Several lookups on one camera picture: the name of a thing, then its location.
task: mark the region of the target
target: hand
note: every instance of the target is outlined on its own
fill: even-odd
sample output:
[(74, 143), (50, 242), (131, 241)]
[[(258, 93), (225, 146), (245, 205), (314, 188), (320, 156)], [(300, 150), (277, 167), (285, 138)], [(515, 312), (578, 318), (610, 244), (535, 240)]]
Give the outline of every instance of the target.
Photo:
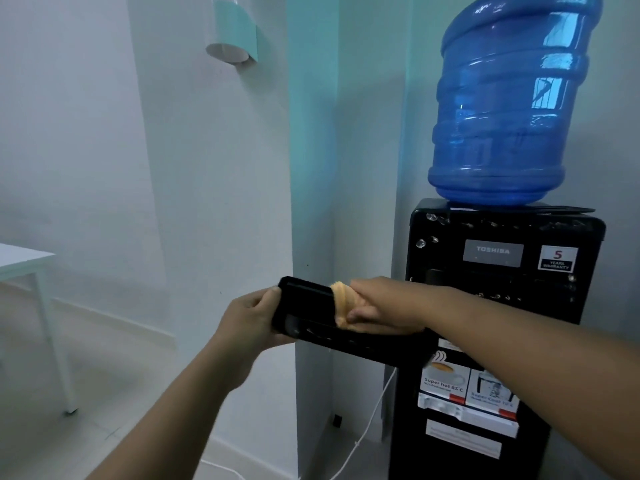
[(380, 335), (409, 335), (427, 327), (428, 285), (389, 278), (352, 280), (351, 287), (372, 306), (354, 308), (347, 315), (349, 329)]
[(255, 291), (233, 300), (222, 315), (207, 348), (223, 351), (235, 369), (232, 388), (240, 387), (261, 352), (294, 339), (274, 333), (271, 319), (280, 302), (282, 291), (278, 287)]

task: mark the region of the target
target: table top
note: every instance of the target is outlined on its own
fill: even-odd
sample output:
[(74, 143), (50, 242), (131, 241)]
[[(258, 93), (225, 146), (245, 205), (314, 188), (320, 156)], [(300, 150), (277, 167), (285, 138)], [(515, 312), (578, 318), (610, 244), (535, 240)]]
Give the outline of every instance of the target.
[(0, 244), (0, 271), (4, 271), (7, 267), (37, 264), (52, 256), (55, 254)]

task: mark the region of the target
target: forearm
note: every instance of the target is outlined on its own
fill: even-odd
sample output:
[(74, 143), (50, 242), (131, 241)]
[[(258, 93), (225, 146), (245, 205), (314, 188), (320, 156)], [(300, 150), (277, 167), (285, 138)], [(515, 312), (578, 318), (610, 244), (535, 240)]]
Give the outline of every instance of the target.
[(459, 290), (429, 287), (428, 328), (491, 371), (620, 478), (638, 478), (640, 353), (619, 340)]
[(88, 480), (192, 478), (233, 387), (233, 362), (210, 343)]

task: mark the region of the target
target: gray label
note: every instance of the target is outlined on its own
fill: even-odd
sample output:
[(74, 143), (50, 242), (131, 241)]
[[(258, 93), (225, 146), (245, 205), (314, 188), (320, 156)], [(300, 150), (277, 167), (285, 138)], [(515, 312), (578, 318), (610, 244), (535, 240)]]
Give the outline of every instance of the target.
[(524, 244), (508, 242), (473, 241), (465, 243), (465, 254), (462, 259), (482, 264), (497, 264), (498, 266), (520, 267)]

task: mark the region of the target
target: water bottle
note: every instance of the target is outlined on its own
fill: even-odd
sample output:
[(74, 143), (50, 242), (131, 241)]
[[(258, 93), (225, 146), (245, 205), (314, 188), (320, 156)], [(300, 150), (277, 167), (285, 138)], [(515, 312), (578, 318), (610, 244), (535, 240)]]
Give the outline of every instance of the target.
[(602, 0), (478, 0), (442, 41), (429, 182), (444, 198), (525, 205), (564, 181), (562, 156)]

